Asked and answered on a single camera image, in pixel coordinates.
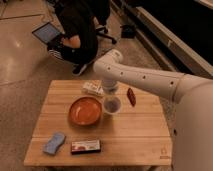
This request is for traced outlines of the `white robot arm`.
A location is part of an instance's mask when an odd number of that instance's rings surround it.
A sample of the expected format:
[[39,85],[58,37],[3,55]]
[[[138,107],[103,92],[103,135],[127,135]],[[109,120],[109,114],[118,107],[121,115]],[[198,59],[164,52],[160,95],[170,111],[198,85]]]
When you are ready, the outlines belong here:
[[126,66],[122,60],[112,49],[95,61],[103,89],[111,92],[122,82],[174,102],[173,171],[213,171],[213,79]]

